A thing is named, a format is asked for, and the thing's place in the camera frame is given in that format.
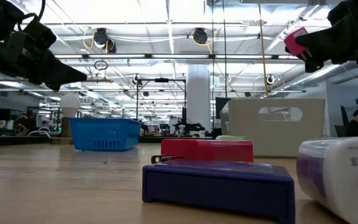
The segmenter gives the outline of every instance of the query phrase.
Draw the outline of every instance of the white globe lamp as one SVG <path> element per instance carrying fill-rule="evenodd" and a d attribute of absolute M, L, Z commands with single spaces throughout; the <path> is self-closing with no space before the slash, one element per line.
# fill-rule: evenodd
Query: white globe lamp
<path fill-rule="evenodd" d="M 60 100 L 60 107 L 65 118 L 74 118 L 80 106 L 80 99 L 73 93 L 64 95 Z"/>

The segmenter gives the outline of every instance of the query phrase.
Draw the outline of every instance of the metal frame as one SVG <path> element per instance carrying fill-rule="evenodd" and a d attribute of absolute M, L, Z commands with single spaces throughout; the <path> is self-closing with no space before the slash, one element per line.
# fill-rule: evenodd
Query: metal frame
<path fill-rule="evenodd" d="M 137 80 L 136 82 L 136 120 L 138 120 L 139 118 L 139 92 L 147 85 L 149 84 L 149 82 L 159 82 L 160 80 L 164 80 L 164 82 L 160 82 L 160 83 L 168 83 L 168 82 L 174 82 L 175 84 L 177 84 L 179 87 L 180 85 L 178 84 L 178 82 L 183 82 L 185 84 L 185 89 L 180 88 L 183 92 L 185 92 L 185 99 L 184 99 L 184 105 L 183 107 L 186 108 L 186 100 L 187 100 L 187 87 L 186 87 L 186 80 L 178 80 L 178 79 L 169 79 L 169 78 L 140 78 Z M 145 81 L 146 83 L 143 84 L 142 88 L 139 89 L 139 82 Z"/>

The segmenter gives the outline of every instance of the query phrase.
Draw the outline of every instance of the person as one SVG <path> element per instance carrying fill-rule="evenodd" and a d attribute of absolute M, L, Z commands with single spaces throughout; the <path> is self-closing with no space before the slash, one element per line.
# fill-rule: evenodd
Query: person
<path fill-rule="evenodd" d="M 15 124 L 21 127 L 21 131 L 25 129 L 27 130 L 37 129 L 37 122 L 35 120 L 32 110 L 27 110 L 25 117 L 19 118 L 17 121 L 15 121 Z"/>
<path fill-rule="evenodd" d="M 357 137 L 358 136 L 358 110 L 355 110 L 353 113 L 353 120 L 349 122 L 346 126 L 346 136 L 347 137 Z"/>

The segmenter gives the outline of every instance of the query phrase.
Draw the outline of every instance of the ceiling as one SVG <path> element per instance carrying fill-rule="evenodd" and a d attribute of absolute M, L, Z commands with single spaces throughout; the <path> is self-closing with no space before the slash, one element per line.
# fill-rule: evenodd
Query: ceiling
<path fill-rule="evenodd" d="M 9 1 L 25 13 L 38 13 L 41 6 L 41 0 Z M 51 28 L 57 36 L 58 40 L 50 48 L 56 55 L 104 54 L 103 50 L 95 46 L 88 48 L 92 43 L 93 32 L 100 27 L 108 29 L 109 37 L 117 46 L 117 54 L 262 54 L 258 4 L 227 0 L 223 13 L 222 1 L 216 1 L 212 13 L 212 0 L 76 0 L 75 4 L 69 0 L 47 0 L 46 2 L 47 7 L 41 22 Z M 263 42 L 267 55 L 287 55 L 282 39 L 297 27 L 306 27 L 308 32 L 330 27 L 326 17 L 333 6 L 309 6 L 308 3 L 308 0 L 263 1 L 261 7 Z M 191 38 L 191 33 L 197 27 L 205 29 L 209 41 L 212 41 L 213 33 L 215 34 L 214 43 L 209 45 L 210 48 L 206 45 L 195 44 Z M 88 74 L 88 82 L 65 85 L 62 90 L 72 88 L 76 91 L 114 90 L 114 92 L 93 91 L 91 94 L 84 91 L 81 94 L 84 105 L 90 103 L 103 105 L 104 103 L 104 107 L 98 105 L 91 107 L 94 110 L 112 110 L 114 114 L 121 113 L 121 110 L 125 108 L 128 115 L 133 116 L 130 112 L 135 108 L 133 100 L 135 93 L 124 92 L 124 90 L 134 88 L 132 77 L 135 74 L 141 78 L 185 79 L 189 63 L 209 65 L 211 77 L 214 75 L 215 79 L 219 80 L 213 86 L 215 90 L 224 89 L 225 78 L 222 72 L 229 75 L 227 81 L 230 90 L 264 89 L 262 60 L 228 60 L 226 68 L 223 60 L 213 66 L 212 60 L 195 61 L 185 58 L 181 60 L 108 59 L 106 61 L 109 67 L 100 72 L 93 67 L 96 60 L 61 58 L 61 61 Z M 304 75 L 304 69 L 302 62 L 297 60 L 277 60 L 266 64 L 266 73 L 272 74 L 276 82 L 288 83 Z M 184 98 L 180 85 L 183 86 L 181 83 L 168 85 L 150 82 L 143 90 L 164 90 L 164 92 L 151 91 L 149 96 L 142 96 L 141 100 L 145 104 L 141 106 L 142 111 L 139 113 L 141 115 L 165 115 L 180 112 L 179 102 L 176 104 L 173 101 L 172 104 L 166 105 L 166 100 Z M 12 85 L 0 83 L 0 88 L 12 87 L 15 88 Z M 40 99 L 45 96 L 57 97 L 64 94 L 64 92 L 58 94 L 46 92 L 46 90 L 36 93 Z M 216 91 L 214 96 L 221 94 L 224 93 Z M 243 97 L 244 92 L 230 92 L 228 96 Z M 154 104 L 149 106 L 148 103 L 152 101 Z"/>

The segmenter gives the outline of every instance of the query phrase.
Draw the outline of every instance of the dark blue box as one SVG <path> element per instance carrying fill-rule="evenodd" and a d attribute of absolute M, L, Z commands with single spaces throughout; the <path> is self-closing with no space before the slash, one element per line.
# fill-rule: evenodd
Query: dark blue box
<path fill-rule="evenodd" d="M 143 167 L 143 201 L 244 212 L 295 223 L 293 179 L 284 167 L 177 159 Z"/>

